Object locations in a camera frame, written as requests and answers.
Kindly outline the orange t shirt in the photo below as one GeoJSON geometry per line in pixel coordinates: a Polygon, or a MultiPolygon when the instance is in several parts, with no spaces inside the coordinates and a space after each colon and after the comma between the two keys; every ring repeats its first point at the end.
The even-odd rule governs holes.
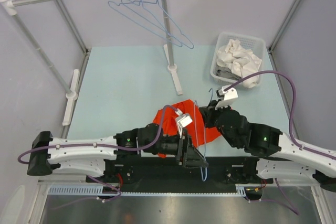
{"type": "MultiPolygon", "coordinates": [[[[205,128],[201,113],[198,106],[194,104],[192,100],[185,100],[172,105],[173,107],[180,109],[184,113],[188,113],[193,122],[190,123],[186,129],[188,134],[192,138],[192,143],[195,147],[204,145],[205,143],[211,143],[221,136],[220,132],[216,128],[205,128]]],[[[172,109],[166,109],[163,117],[163,133],[167,135],[175,135],[177,125],[175,119],[177,114],[172,109]]]]}

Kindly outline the grey t shirt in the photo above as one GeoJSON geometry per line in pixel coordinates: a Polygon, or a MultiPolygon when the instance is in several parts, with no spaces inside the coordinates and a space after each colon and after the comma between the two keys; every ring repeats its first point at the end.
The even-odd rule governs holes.
{"type": "Polygon", "coordinates": [[[216,75],[222,78],[231,79],[235,81],[241,79],[240,76],[233,74],[230,69],[223,67],[218,67],[218,69],[216,70],[216,75]]]}

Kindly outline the white t shirt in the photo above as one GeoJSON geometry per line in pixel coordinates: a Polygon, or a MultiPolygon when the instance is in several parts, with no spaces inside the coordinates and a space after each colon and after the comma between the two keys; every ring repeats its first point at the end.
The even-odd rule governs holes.
{"type": "Polygon", "coordinates": [[[238,39],[230,39],[228,44],[218,48],[216,52],[216,68],[231,70],[242,78],[259,71],[262,59],[251,49],[245,49],[238,39]]]}

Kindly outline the blue wire hanger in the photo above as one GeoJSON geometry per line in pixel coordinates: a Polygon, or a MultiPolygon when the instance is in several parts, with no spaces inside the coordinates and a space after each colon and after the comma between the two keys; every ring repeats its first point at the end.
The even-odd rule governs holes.
{"type": "Polygon", "coordinates": [[[167,9],[167,0],[155,0],[153,2],[151,2],[151,1],[145,1],[145,0],[133,0],[133,1],[132,0],[120,0],[120,5],[125,6],[126,8],[128,8],[129,10],[131,10],[132,12],[134,12],[135,14],[137,14],[138,16],[140,16],[141,18],[143,18],[144,20],[146,20],[147,22],[149,22],[154,27],[158,28],[159,30],[164,31],[166,33],[166,38],[165,38],[166,42],[170,42],[173,45],[176,45],[178,47],[187,47],[189,49],[193,49],[194,48],[194,44],[192,43],[192,41],[182,32],[182,30],[180,29],[180,27],[178,26],[178,24],[169,15],[169,12],[168,12],[168,9],[167,9]],[[134,9],[132,9],[130,7],[131,5],[139,6],[142,9],[144,9],[146,12],[148,12],[156,20],[157,24],[154,23],[154,22],[152,22],[152,21],[150,21],[146,17],[142,16],[140,13],[136,12],[134,9]],[[163,12],[163,21],[165,22],[164,25],[146,7],[146,5],[155,5],[155,6],[159,7],[162,10],[162,12],[163,12]],[[178,39],[176,36],[173,35],[173,33],[171,32],[171,30],[169,28],[170,22],[172,22],[173,25],[175,25],[175,27],[180,32],[180,35],[187,40],[188,44],[186,44],[185,42],[183,42],[182,40],[178,39]]]}

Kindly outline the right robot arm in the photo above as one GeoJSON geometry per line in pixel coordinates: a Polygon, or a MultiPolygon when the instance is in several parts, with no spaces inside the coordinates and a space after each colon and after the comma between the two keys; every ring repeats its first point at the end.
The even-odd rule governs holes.
{"type": "Polygon", "coordinates": [[[232,148],[259,158],[255,165],[242,169],[245,181],[282,177],[301,180],[306,176],[335,192],[335,151],[300,141],[269,125],[250,123],[221,101],[213,100],[199,111],[206,128],[215,128],[232,148]]]}

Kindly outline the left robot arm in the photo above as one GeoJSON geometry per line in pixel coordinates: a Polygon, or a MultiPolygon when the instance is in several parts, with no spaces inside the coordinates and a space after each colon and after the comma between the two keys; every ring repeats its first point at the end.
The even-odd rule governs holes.
{"type": "Polygon", "coordinates": [[[205,168],[208,162],[193,145],[186,129],[176,135],[165,135],[155,123],[142,128],[93,140],[69,140],[40,132],[29,152],[27,175],[47,176],[53,171],[100,177],[105,182],[115,178],[116,169],[106,164],[142,152],[173,155],[184,168],[205,168]]]}

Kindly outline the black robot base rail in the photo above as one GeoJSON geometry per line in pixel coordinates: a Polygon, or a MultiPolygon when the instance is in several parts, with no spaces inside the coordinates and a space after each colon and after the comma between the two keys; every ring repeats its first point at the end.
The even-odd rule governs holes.
{"type": "Polygon", "coordinates": [[[209,157],[207,179],[202,181],[200,168],[184,168],[172,157],[124,156],[105,161],[103,183],[121,182],[126,193],[215,194],[232,193],[237,184],[272,183],[257,175],[255,157],[209,157]]]}

